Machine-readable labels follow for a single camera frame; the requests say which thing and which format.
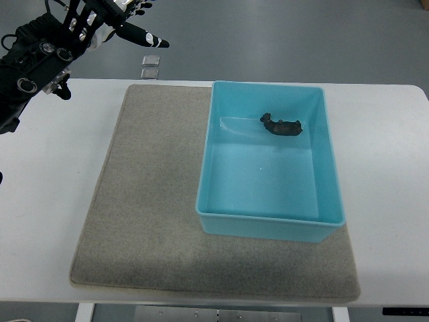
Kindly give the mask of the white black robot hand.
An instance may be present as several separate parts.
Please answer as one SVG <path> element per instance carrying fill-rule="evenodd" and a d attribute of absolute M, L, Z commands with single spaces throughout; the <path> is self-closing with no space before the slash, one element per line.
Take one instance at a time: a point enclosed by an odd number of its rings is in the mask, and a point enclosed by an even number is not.
<path fill-rule="evenodd" d="M 168 48 L 170 44 L 150 32 L 129 23 L 135 15 L 143 15 L 152 6 L 150 1 L 79 1 L 69 3 L 68 12 L 75 24 L 70 29 L 85 50 L 94 50 L 114 35 L 123 40 L 148 48 Z"/>

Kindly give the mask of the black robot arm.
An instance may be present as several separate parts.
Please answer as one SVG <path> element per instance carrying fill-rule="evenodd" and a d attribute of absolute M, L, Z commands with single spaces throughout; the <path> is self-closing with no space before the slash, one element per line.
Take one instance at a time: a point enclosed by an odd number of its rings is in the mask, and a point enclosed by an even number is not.
<path fill-rule="evenodd" d="M 79 4 L 70 2 L 63 22 L 46 12 L 16 29 L 16 40 L 1 59 L 2 134 L 17 129 L 29 101 L 46 87 L 63 100 L 71 98 L 66 69 L 83 55 L 93 35 L 89 30 L 80 38 L 91 9 L 89 1 Z"/>

